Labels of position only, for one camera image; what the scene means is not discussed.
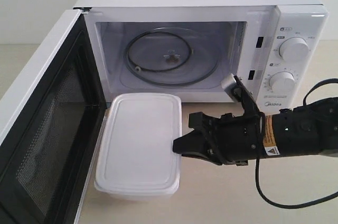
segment timer knob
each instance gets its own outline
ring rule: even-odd
[[[287,93],[293,90],[296,82],[294,76],[289,72],[279,72],[269,80],[269,86],[276,93]]]
[[[290,38],[279,48],[279,55],[287,62],[303,60],[308,53],[309,47],[303,38]]]

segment microwave oven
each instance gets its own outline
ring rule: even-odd
[[[0,100],[1,223],[74,223],[109,103],[162,92],[289,107],[328,12],[318,0],[78,0]]]

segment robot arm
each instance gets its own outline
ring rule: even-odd
[[[194,130],[174,140],[173,151],[185,157],[199,158],[216,165],[248,165],[256,159],[256,187],[268,203],[286,209],[312,206],[338,197],[328,197],[300,205],[281,205],[267,199],[259,186],[259,160],[301,155],[335,155],[338,153],[338,98],[326,98],[310,105],[307,96],[316,88],[338,79],[315,85],[305,96],[303,106],[282,109],[266,116],[257,107],[249,91],[238,77],[230,75],[222,81],[229,96],[242,104],[244,114],[227,113],[221,118],[202,112],[189,115],[189,128]]]

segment plastic food container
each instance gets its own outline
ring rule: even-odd
[[[179,187],[181,100],[167,94],[124,94],[112,103],[98,157],[95,187],[112,197],[170,197]]]

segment microwave door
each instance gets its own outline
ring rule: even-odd
[[[80,10],[62,14],[0,110],[0,222],[73,223],[106,110]]]

